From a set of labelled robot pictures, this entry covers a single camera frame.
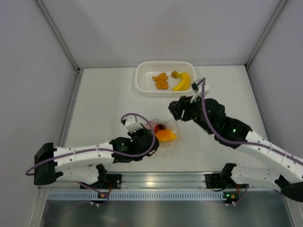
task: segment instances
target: cable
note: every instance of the cable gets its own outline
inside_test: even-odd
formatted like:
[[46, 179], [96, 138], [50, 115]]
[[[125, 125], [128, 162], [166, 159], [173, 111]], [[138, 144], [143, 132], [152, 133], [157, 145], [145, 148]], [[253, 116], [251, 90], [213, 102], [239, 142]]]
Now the cable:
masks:
[[109, 191], [108, 191], [108, 196], [110, 195], [110, 192], [112, 191], [113, 189], [113, 186], [112, 186], [112, 183], [110, 181], [108, 181], [109, 183]]
[[[227, 140], [225, 138], [223, 138], [219, 133], [216, 132], [216, 130], [213, 128], [208, 116], [207, 116], [207, 112], [206, 112], [206, 108], [205, 108], [205, 95], [204, 95], [204, 91], [205, 91], [205, 80], [206, 78], [204, 77], [201, 82], [199, 81], [198, 84], [202, 83], [202, 92], [201, 92], [201, 102], [202, 102], [202, 111], [203, 111], [203, 115], [204, 115], [204, 118], [205, 118], [205, 121], [208, 125], [208, 127], [210, 128], [210, 130], [213, 132], [213, 134], [219, 139], [221, 140], [222, 142], [224, 143], [229, 143], [229, 144], [232, 144], [232, 145], [253, 145], [253, 146], [259, 146], [259, 147], [263, 147], [263, 148], [266, 148], [266, 149], [271, 149], [270, 146], [267, 146], [265, 144], [261, 144], [261, 143], [255, 143], [255, 142], [240, 142], [240, 141], [232, 141], [232, 140]], [[294, 157], [291, 157], [289, 155], [285, 155], [284, 152], [282, 151], [279, 151], [275, 148], [271, 149], [273, 152], [277, 153], [277, 154], [280, 154], [282, 156], [285, 156], [286, 158], [300, 164], [303, 166], [303, 162], [294, 158]]]
[[226, 189], [226, 187], [225, 188], [222, 188], [222, 189], [219, 189], [219, 190], [214, 190], [214, 189], [212, 189], [214, 192], [222, 192], [223, 190], [225, 190]]
[[78, 184], [80, 184], [81, 186], [85, 187], [86, 189], [89, 189], [89, 190], [92, 190], [92, 191], [95, 191], [97, 192], [98, 194], [100, 194], [101, 197], [105, 197], [107, 200], [104, 202], [104, 203], [94, 203], [94, 202], [91, 202], [91, 201], [82, 201], [82, 202], [78, 202], [72, 206], [70, 206], [68, 209], [66, 209], [64, 212], [62, 212], [62, 214], [60, 214], [59, 216], [57, 216], [56, 218], [52, 218], [49, 214], [49, 210], [47, 209], [46, 210], [46, 216], [47, 216], [47, 219], [50, 221], [50, 222], [56, 222], [58, 221], [59, 219], [61, 219], [66, 213], [68, 213], [70, 210], [74, 209], [75, 207], [79, 206], [79, 205], [82, 205], [82, 204], [95, 204], [97, 207], [99, 206], [104, 206], [108, 203], [109, 201], [109, 194], [110, 194], [110, 191], [111, 191], [111, 184], [110, 184], [110, 188], [109, 188], [109, 192], [108, 194], [105, 193], [105, 192], [101, 192], [97, 189], [94, 189], [94, 188], [91, 188], [81, 182], [77, 182]]
[[237, 184], [237, 194], [240, 195], [240, 186]]
[[245, 188], [242, 196], [238, 199], [238, 201], [235, 202], [235, 205], [237, 205], [243, 199], [243, 197], [246, 195], [248, 188], [249, 188], [249, 185], [246, 185], [246, 188]]
[[[129, 115], [134, 115], [134, 116], [138, 116], [140, 118], [142, 118], [144, 121], [146, 121], [146, 123], [148, 124], [148, 126], [152, 129], [152, 125], [151, 123], [145, 118], [143, 117], [142, 115], [140, 114], [136, 114], [136, 113], [127, 113], [127, 114], [124, 114], [122, 117], [121, 117], [121, 122], [123, 121], [123, 119], [126, 117], [126, 116], [129, 116]], [[126, 156], [126, 157], [142, 157], [142, 156], [145, 156], [147, 155], [148, 153], [150, 153], [150, 151], [152, 150], [153, 148], [153, 145], [155, 144], [155, 141], [156, 141], [156, 135], [155, 135], [155, 132], [153, 130], [151, 130], [152, 132], [152, 142], [151, 142], [151, 146], [147, 149], [147, 151], [141, 153], [141, 154], [137, 154], [137, 155], [130, 155], [130, 154], [125, 154], [125, 153], [122, 153], [120, 151], [115, 151], [115, 150], [112, 150], [112, 149], [107, 149], [107, 148], [100, 148], [101, 151], [110, 151], [110, 152], [113, 152], [115, 154], [118, 154], [118, 155], [122, 155], [122, 156]], [[80, 150], [80, 151], [76, 151], [75, 154], [82, 154], [82, 153], [85, 153], [85, 152], [90, 152], [90, 151], [95, 151], [96, 149], [95, 148], [92, 148], [92, 149], [86, 149], [86, 150]], [[25, 172], [25, 175], [27, 176], [31, 176], [33, 175], [33, 173], [29, 173], [30, 171], [32, 171], [33, 169], [36, 169], [37, 167], [47, 163], [47, 162], [51, 162], [51, 161], [54, 161], [55, 159], [59, 159], [59, 158], [63, 158], [63, 157], [67, 157], [69, 155], [74, 155], [73, 152], [70, 152], [70, 153], [67, 153], [67, 154], [64, 154], [64, 155], [59, 155], [59, 156], [56, 156], [56, 157], [51, 157], [51, 158], [48, 158], [42, 162], [39, 162], [37, 163], [36, 165], [30, 167], [26, 172]]]

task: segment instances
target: red wire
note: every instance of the red wire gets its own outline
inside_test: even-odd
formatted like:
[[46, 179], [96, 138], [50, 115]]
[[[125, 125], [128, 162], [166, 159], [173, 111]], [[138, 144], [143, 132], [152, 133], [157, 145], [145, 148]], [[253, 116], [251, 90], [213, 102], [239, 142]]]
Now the red wire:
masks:
[[112, 183], [110, 181], [107, 181], [107, 183], [109, 183], [109, 191], [108, 191], [108, 196], [109, 196], [110, 192], [112, 191]]

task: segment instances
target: clear plastic container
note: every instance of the clear plastic container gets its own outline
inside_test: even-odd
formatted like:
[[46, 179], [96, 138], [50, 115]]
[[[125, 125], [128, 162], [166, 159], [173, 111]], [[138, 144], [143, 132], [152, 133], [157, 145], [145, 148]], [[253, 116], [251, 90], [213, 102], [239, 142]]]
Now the clear plastic container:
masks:
[[153, 130], [155, 130], [156, 125], [164, 125], [166, 127], [166, 129], [172, 130], [177, 136], [177, 138], [175, 140], [167, 141], [167, 142], [160, 142], [158, 151], [171, 150], [177, 145], [177, 143], [180, 140], [180, 132], [178, 130], [177, 122], [174, 119], [166, 120], [166, 121], [159, 120], [159, 119], [152, 119], [152, 120], [150, 120], [150, 123], [153, 126]]

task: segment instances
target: white panel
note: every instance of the white panel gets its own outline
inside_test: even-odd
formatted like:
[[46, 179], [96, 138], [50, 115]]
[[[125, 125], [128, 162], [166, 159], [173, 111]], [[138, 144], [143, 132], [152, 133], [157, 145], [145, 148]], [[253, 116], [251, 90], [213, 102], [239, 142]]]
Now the white panel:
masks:
[[[244, 121], [264, 138], [265, 130], [244, 66], [195, 67], [197, 77], [206, 76], [210, 92], [225, 106], [226, 114]], [[120, 123], [126, 113], [147, 119], [173, 119], [169, 103], [178, 98], [145, 97], [135, 88], [136, 68], [85, 69], [79, 89], [67, 147], [98, 144], [119, 136], [127, 137]], [[140, 162], [106, 164], [108, 171], [190, 172], [221, 171], [228, 162], [266, 167], [255, 158], [223, 146], [193, 121], [178, 121], [180, 140], [172, 149], [159, 149]]]
[[0, 7], [0, 226], [25, 226], [36, 187], [25, 176], [58, 141], [75, 72], [34, 1]]
[[303, 157], [303, 1], [288, 3], [250, 67], [272, 141]]
[[244, 64], [279, 0], [44, 0], [80, 66]]

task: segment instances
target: metal floor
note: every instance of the metal floor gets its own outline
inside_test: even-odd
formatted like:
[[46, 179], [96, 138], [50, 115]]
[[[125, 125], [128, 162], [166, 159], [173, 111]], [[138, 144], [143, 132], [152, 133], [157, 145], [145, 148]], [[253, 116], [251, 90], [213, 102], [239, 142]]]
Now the metal floor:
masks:
[[236, 206], [212, 201], [113, 201], [97, 208], [78, 201], [48, 201], [40, 227], [293, 227], [285, 198], [249, 192]]

